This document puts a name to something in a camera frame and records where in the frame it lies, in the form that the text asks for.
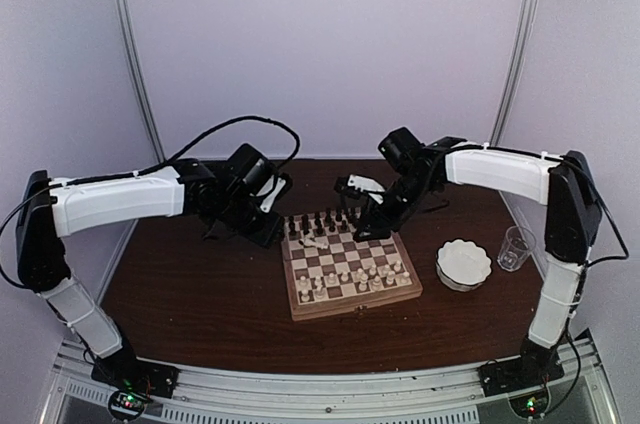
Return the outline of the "wooden chess board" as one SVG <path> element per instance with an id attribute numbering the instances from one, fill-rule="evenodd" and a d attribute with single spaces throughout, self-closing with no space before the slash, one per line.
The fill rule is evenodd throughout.
<path id="1" fill-rule="evenodd" d="M 288 217 L 284 223 L 284 237 L 281 242 L 283 268 L 287 284 L 291 317 L 295 321 L 305 321 L 324 318 L 333 315 L 362 311 L 369 308 L 394 304 L 414 298 L 423 293 L 423 286 L 409 257 L 409 254 L 397 233 L 390 238 L 355 242 L 353 234 L 336 234 L 326 237 L 309 237 L 327 243 L 327 249 L 303 247 L 299 240 L 304 235 L 298 232 L 290 234 Z M 402 272 L 396 274 L 396 285 L 385 287 L 385 277 L 380 275 L 380 269 L 389 264 L 394 271 L 394 264 L 402 262 Z M 369 268 L 375 264 L 375 276 L 368 274 Z M 400 275 L 407 271 L 410 274 L 409 283 L 399 284 Z M 328 275 L 333 272 L 336 282 L 329 284 Z M 347 282 L 341 281 L 341 274 L 349 273 Z M 369 290 L 359 294 L 354 278 L 358 273 L 368 275 Z M 306 284 L 299 282 L 300 275 L 307 276 Z M 314 299 L 314 282 L 322 280 L 326 289 L 325 298 Z M 309 288 L 311 299 L 301 303 L 298 300 L 298 290 L 302 286 Z"/>

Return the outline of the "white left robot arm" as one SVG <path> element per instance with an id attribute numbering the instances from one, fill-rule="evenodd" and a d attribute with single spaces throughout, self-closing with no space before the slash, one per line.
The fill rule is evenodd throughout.
<path id="1" fill-rule="evenodd" d="M 17 210 L 18 284 L 63 318 L 111 378 L 133 388 L 143 380 L 143 365 L 72 270 L 66 242 L 148 218 L 195 216 L 267 248 L 283 225 L 273 206 L 290 186 L 280 166 L 249 144 L 218 163 L 179 158 L 153 169 L 76 179 L 37 171 Z"/>

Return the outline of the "white rook chess piece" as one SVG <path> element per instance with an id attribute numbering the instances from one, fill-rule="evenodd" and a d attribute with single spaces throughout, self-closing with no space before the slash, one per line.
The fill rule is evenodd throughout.
<path id="1" fill-rule="evenodd" d="M 400 285 L 408 284 L 409 278 L 410 278 L 410 274 L 407 271 L 403 272 L 399 277 L 399 284 Z"/>

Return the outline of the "white knight chess piece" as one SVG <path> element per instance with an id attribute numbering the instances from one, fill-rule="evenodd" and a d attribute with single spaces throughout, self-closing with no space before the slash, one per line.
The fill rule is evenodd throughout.
<path id="1" fill-rule="evenodd" d="M 314 299 L 322 300 L 325 298 L 325 295 L 326 295 L 326 289 L 324 287 L 323 281 L 316 280 L 314 282 Z"/>

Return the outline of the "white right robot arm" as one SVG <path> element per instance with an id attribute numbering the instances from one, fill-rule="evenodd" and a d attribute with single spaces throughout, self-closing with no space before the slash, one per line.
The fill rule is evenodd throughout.
<path id="1" fill-rule="evenodd" d="M 396 174 L 392 184 L 350 174 L 336 185 L 342 193 L 366 199 L 356 241 L 389 237 L 427 194 L 447 185 L 492 190 L 538 206 L 544 226 L 544 282 L 512 367 L 519 384 L 535 384 L 550 370 L 579 306 L 602 220 L 586 157 L 577 151 L 558 155 L 504 149 L 451 136 L 425 144 L 406 127 L 390 132 L 378 150 Z"/>

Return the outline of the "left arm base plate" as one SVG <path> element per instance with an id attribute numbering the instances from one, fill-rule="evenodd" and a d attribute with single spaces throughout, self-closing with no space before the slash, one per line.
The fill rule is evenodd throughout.
<path id="1" fill-rule="evenodd" d="M 94 364 L 91 378 L 123 391 L 133 391 L 139 395 L 171 398 L 179 377 L 179 369 L 174 366 L 139 361 L 134 373 L 129 377 L 117 377 L 104 364 Z"/>

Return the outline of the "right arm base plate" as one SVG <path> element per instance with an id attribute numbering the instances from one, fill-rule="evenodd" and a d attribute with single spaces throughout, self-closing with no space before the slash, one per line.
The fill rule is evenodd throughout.
<path id="1" fill-rule="evenodd" d="M 486 397 L 542 386 L 565 375 L 561 364 L 551 364 L 540 370 L 535 366 L 527 366 L 521 357 L 488 361 L 477 371 Z"/>

